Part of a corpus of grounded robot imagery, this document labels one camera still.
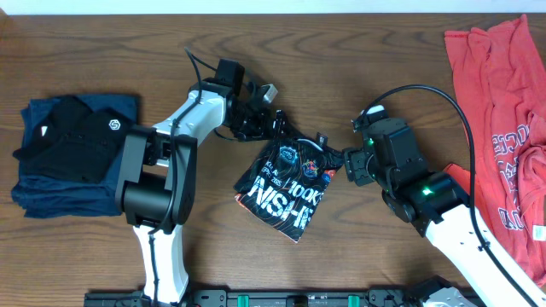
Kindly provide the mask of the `black patterned jersey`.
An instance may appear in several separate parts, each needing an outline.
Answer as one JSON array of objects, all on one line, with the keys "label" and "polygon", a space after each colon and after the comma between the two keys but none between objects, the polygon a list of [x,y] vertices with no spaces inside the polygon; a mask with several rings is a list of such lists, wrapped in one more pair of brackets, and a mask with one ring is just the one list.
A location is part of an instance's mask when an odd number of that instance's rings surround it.
[{"label": "black patterned jersey", "polygon": [[342,152],[318,140],[274,139],[235,184],[235,200],[297,243],[343,164]]}]

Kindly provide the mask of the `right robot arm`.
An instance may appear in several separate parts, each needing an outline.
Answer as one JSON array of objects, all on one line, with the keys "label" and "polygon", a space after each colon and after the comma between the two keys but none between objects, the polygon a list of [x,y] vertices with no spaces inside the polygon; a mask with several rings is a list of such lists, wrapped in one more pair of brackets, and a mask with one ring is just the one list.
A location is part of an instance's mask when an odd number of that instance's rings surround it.
[{"label": "right robot arm", "polygon": [[403,119],[355,119],[360,148],[344,150],[348,179],[377,183],[403,222],[439,249],[487,306],[543,306],[544,292],[486,227],[449,174],[431,171]]}]

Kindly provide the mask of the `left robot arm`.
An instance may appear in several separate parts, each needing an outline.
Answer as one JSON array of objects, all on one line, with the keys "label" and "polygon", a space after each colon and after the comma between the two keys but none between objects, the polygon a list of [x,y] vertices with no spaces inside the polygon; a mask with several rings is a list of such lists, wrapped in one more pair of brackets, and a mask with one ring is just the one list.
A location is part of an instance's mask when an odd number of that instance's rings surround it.
[{"label": "left robot arm", "polygon": [[245,68],[222,59],[213,76],[198,77],[186,101],[167,119],[133,126],[125,138],[115,202],[140,242],[144,288],[117,305],[179,306],[189,284],[183,263],[183,225],[195,201],[197,151],[218,127],[240,142],[279,134],[281,114],[270,115],[278,90],[246,81]]}]

